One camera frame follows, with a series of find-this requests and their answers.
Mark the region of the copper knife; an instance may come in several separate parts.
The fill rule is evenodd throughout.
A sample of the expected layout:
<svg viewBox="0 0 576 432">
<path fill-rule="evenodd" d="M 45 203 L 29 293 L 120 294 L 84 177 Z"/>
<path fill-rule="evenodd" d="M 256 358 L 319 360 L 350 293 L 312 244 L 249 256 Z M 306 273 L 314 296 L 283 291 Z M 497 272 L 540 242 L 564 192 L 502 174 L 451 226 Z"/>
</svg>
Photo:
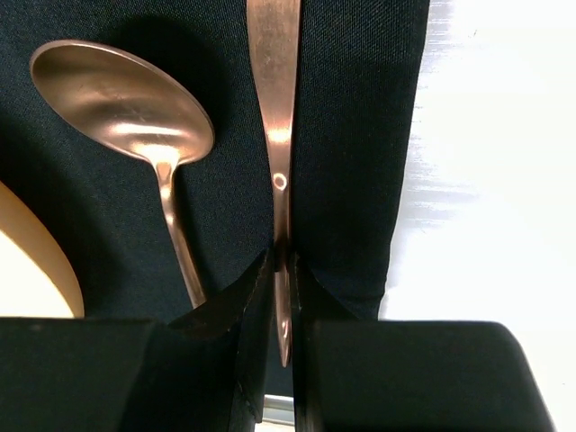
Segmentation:
<svg viewBox="0 0 576 432">
<path fill-rule="evenodd" d="M 261 113 L 274 206 L 274 300 L 281 365 L 292 354 L 291 162 L 301 3 L 247 2 L 250 64 Z"/>
</svg>

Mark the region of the copper spoon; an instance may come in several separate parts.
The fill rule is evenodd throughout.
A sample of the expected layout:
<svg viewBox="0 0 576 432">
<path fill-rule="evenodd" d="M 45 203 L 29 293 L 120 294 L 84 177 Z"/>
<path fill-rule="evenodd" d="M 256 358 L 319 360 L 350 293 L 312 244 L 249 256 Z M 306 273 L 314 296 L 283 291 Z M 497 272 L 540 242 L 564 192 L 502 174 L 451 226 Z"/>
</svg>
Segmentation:
<svg viewBox="0 0 576 432">
<path fill-rule="evenodd" d="M 193 307 L 207 301 L 179 215 L 176 170 L 205 158 L 215 133 L 197 99 L 169 74 L 122 49 L 54 40 L 31 55 L 36 89 L 64 121 L 88 138 L 149 163 Z"/>
</svg>

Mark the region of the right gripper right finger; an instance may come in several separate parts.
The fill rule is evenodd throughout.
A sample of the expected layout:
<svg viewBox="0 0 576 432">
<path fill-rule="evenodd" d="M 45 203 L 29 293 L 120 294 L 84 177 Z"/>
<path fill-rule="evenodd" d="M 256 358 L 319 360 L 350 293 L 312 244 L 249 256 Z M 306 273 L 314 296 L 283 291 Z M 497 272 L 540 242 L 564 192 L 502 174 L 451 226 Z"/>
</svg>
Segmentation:
<svg viewBox="0 0 576 432">
<path fill-rule="evenodd" d="M 550 431 L 525 353 L 489 321 L 361 320 L 291 263 L 299 431 Z"/>
</svg>

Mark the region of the yellow plate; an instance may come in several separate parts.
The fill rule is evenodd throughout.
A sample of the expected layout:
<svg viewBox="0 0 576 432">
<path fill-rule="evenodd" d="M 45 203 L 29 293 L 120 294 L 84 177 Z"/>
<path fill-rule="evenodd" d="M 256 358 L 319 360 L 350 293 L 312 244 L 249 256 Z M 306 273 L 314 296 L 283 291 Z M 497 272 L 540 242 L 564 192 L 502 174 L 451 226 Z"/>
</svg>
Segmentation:
<svg viewBox="0 0 576 432">
<path fill-rule="evenodd" d="M 1 316 L 82 319 L 77 276 L 47 228 L 1 185 Z"/>
</svg>

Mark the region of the black cloth placemat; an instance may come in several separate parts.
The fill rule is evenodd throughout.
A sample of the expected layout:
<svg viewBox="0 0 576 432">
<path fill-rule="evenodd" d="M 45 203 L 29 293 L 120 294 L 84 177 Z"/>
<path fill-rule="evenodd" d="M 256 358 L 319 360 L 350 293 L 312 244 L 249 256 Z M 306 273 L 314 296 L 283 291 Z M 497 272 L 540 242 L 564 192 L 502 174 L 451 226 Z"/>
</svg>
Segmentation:
<svg viewBox="0 0 576 432">
<path fill-rule="evenodd" d="M 391 256 L 429 4 L 305 1 L 292 142 L 292 246 L 362 320 Z M 4 1 L 1 179 L 42 221 L 82 289 L 85 318 L 168 323 L 191 309 L 150 165 L 89 139 L 46 104 L 30 59 L 95 41 L 168 73 L 215 144 L 179 168 L 184 231 L 211 293 L 270 246 L 273 204 L 242 1 Z"/>
</svg>

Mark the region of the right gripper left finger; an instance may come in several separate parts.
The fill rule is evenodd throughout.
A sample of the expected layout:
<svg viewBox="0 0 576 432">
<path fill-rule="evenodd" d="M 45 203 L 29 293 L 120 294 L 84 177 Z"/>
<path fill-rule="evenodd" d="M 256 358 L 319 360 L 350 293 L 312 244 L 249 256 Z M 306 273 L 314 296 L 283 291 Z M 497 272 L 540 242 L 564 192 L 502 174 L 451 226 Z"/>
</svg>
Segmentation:
<svg viewBox="0 0 576 432">
<path fill-rule="evenodd" d="M 4 431 L 251 431 L 263 417 L 274 263 L 170 324 L 1 322 Z"/>
</svg>

